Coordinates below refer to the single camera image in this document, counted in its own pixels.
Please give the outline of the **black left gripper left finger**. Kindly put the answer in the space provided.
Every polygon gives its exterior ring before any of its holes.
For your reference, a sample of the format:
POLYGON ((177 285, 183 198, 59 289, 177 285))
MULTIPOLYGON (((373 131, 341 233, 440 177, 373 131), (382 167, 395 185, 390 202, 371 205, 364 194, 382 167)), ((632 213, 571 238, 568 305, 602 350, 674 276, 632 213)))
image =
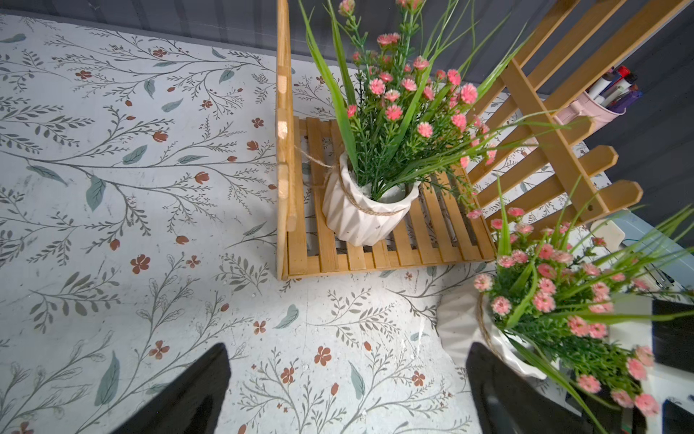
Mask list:
POLYGON ((115 432, 213 433, 230 379, 227 348, 216 344, 115 432))

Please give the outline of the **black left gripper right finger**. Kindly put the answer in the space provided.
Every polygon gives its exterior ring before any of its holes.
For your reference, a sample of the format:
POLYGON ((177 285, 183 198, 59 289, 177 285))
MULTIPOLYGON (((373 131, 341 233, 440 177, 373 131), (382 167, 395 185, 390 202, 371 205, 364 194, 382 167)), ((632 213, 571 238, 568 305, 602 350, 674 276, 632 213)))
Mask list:
POLYGON ((580 417, 535 391, 486 346, 466 359, 482 433, 584 433, 580 417))

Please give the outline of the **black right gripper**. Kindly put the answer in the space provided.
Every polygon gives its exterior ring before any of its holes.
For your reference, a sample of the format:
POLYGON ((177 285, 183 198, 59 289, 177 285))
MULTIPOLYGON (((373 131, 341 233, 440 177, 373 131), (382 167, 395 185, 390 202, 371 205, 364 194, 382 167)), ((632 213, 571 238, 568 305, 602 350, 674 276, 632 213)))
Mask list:
POLYGON ((645 418, 638 410, 609 410, 589 398, 586 403, 608 433, 693 432, 693 318, 670 322, 634 320, 609 327, 609 337, 632 348, 648 346, 654 367, 643 390, 661 405, 659 414, 645 418))

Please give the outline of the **pink pen cup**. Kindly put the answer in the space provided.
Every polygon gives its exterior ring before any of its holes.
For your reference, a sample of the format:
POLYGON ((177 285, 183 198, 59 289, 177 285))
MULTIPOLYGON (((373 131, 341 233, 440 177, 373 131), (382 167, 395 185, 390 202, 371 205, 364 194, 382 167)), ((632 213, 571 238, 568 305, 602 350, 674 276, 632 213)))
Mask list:
POLYGON ((583 92, 569 106, 560 110, 554 119, 561 125, 568 125, 577 121, 579 117, 588 117, 592 122, 591 131, 596 132, 626 113, 626 110, 617 112, 604 107, 602 105, 604 100, 602 96, 593 99, 587 92, 583 92))

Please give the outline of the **markers in pink cup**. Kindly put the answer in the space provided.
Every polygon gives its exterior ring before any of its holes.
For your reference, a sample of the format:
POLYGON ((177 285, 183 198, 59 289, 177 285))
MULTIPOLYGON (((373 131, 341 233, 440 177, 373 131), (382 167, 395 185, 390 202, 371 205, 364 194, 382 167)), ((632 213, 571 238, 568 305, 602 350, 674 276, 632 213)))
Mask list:
POLYGON ((587 90, 587 97, 601 108, 622 114, 643 96, 638 79, 628 67, 614 67, 587 90))

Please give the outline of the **wooden two-tier rack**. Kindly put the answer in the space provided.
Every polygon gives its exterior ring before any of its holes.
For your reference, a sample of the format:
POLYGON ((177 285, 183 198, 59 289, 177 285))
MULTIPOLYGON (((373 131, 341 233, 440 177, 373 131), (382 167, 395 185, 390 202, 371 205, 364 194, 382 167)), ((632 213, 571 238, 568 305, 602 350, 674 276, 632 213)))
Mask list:
MULTIPOLYGON (((611 66, 636 50, 682 12, 683 1, 652 1, 566 79, 549 97, 539 90, 572 55, 583 46, 621 7, 618 1, 595 3, 530 73, 524 65, 575 9, 573 1, 559 1, 545 15, 527 44, 496 79, 489 93, 474 106, 481 114, 504 90, 510 94, 490 119, 498 127, 515 113, 537 115, 540 125, 518 127, 514 141, 527 142, 532 135, 545 140, 527 157, 502 175, 499 188, 486 187, 475 197, 487 206, 518 186, 542 166, 553 175, 523 193, 513 205, 533 211, 551 200, 572 193, 567 217, 588 224, 637 204, 643 189, 636 182, 619 181, 604 189, 592 177, 611 168, 618 155, 610 146, 600 146, 583 157, 573 148, 594 134, 596 118, 582 115, 567 130, 561 130, 553 115, 565 110, 611 66)), ((293 111, 289 4, 278 8, 278 72, 276 130, 278 149, 278 278, 308 278, 339 273, 389 271, 461 262, 489 261, 495 257, 490 220, 468 219, 452 195, 425 190, 423 201, 412 204, 408 216, 391 232, 395 245, 376 243, 369 251, 348 245, 340 251, 334 232, 323 212, 329 169, 323 142, 330 139, 335 151, 343 150, 339 125, 334 120, 301 119, 293 111)))

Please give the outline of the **pink flower pot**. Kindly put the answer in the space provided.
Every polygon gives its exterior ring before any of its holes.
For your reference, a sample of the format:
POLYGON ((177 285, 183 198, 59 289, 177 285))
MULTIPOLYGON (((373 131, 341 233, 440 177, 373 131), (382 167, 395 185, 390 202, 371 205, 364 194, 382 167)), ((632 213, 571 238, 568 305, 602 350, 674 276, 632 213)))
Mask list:
POLYGON ((655 363, 651 347, 624 347, 611 340, 609 327, 692 316, 691 310, 636 311, 638 300, 683 298, 681 291, 646 282, 647 269, 661 257, 633 248, 609 251, 592 231, 573 241, 579 218, 566 211, 541 230, 523 215, 522 208, 503 204, 491 222, 495 269, 473 282, 477 336, 486 345, 500 336, 511 359, 557 381, 579 401, 592 398, 609 409, 658 415, 661 405, 643 390, 655 363))
POLYGON ((437 188, 437 174, 453 175, 473 162, 491 164, 499 137, 472 110, 520 52, 515 42, 480 84, 466 81, 468 61, 437 70, 437 58, 475 33, 471 2, 450 1, 433 29, 424 29, 423 1, 399 1, 398 28, 374 48, 361 29, 356 4, 326 4, 338 71, 333 72, 312 30, 305 40, 330 92, 343 151, 330 167, 323 212, 341 241, 372 246, 405 218, 421 186, 437 188))

